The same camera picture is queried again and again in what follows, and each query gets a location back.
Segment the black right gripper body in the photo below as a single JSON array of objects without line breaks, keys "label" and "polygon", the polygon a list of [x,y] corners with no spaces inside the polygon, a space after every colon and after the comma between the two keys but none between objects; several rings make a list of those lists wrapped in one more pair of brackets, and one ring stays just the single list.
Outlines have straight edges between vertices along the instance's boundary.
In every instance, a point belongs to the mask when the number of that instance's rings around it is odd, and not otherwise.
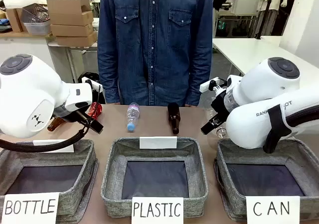
[{"label": "black right gripper body", "polygon": [[225,93],[220,93],[211,103],[212,108],[216,112],[216,115],[210,119],[212,124],[223,124],[230,114],[224,104],[225,95]]}]

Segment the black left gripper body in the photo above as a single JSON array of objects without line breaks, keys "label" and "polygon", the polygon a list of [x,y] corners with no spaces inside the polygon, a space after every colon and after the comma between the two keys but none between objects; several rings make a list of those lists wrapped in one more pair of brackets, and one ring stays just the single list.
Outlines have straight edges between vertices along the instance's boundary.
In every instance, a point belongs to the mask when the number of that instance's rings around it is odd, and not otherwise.
[{"label": "black left gripper body", "polygon": [[99,123],[97,120],[95,120],[93,117],[90,117],[88,114],[85,112],[82,112],[80,110],[76,110],[74,112],[75,114],[75,119],[78,123],[89,127],[96,133],[100,134],[103,131],[103,125]]}]

